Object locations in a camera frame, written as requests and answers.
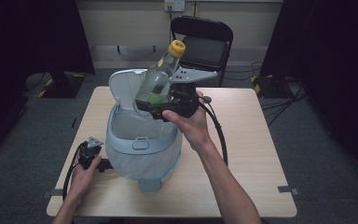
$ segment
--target plastic bottle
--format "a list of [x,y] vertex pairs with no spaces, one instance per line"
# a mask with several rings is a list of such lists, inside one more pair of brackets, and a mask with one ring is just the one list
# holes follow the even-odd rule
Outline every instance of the plastic bottle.
[[176,71],[185,50],[186,46],[182,41],[173,40],[158,63],[147,69],[145,80],[135,96],[135,111],[138,109],[146,111],[148,104],[156,105],[166,101],[170,90],[169,78]]

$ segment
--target person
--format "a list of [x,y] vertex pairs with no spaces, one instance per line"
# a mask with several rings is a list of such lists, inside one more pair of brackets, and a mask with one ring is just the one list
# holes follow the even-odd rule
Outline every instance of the person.
[[[202,92],[198,91],[198,95],[200,101],[203,103]],[[211,182],[214,197],[217,201],[223,221],[230,224],[261,223],[261,218],[257,212],[255,204],[234,175],[229,171],[209,135],[206,112],[199,106],[196,113],[188,119],[183,118],[170,110],[165,110],[162,115],[178,126],[191,147],[200,156],[202,165]],[[95,165],[94,167],[99,163],[97,162],[98,161],[95,160],[93,161],[92,164]],[[72,220],[72,215],[80,202],[81,196],[90,185],[90,180],[92,178],[92,172],[90,172],[91,168],[92,167],[87,171],[81,170],[82,167],[74,170],[72,187],[68,196],[71,195],[75,201],[69,203],[64,202],[56,216],[56,218],[58,218],[61,214],[68,213],[68,219],[66,220],[69,220],[69,222],[57,223],[70,223],[70,220]]]

